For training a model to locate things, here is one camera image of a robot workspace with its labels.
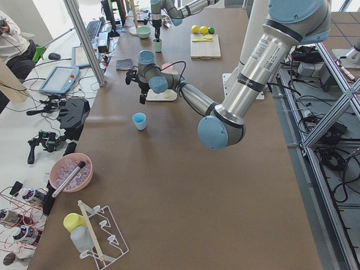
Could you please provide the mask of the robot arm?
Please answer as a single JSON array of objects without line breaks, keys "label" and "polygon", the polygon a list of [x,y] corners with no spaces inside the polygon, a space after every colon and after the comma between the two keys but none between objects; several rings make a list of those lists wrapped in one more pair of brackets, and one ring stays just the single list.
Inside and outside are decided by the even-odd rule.
[{"label": "robot arm", "polygon": [[162,72],[149,50],[138,55],[135,81],[141,88],[140,102],[146,101],[150,89],[157,94],[167,89],[178,91],[203,116],[197,133],[204,146],[219,150],[240,142],[245,135],[245,114],[290,49],[322,42],[330,32],[331,1],[263,1],[260,4],[260,11],[265,15],[262,35],[222,103],[214,102],[183,76]]},{"label": "robot arm", "polygon": [[205,7],[216,4],[215,0],[195,0],[189,4],[177,8],[174,1],[171,0],[151,0],[151,19],[152,25],[155,28],[155,39],[160,40],[160,28],[162,26],[162,10],[164,10],[174,26],[178,26],[182,23],[183,19],[202,11]]}]

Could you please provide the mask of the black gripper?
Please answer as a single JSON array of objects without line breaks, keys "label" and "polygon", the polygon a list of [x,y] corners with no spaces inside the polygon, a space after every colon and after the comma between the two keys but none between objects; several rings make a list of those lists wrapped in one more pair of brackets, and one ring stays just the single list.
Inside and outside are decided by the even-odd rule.
[{"label": "black gripper", "polygon": [[139,82],[138,83],[140,89],[141,89],[141,94],[139,97],[139,101],[141,104],[145,105],[146,104],[146,97],[147,97],[147,93],[150,89],[150,86],[148,83],[143,83],[143,82]]},{"label": "black gripper", "polygon": [[155,28],[155,39],[160,39],[160,28],[161,28],[161,19],[153,19],[152,25]]}]

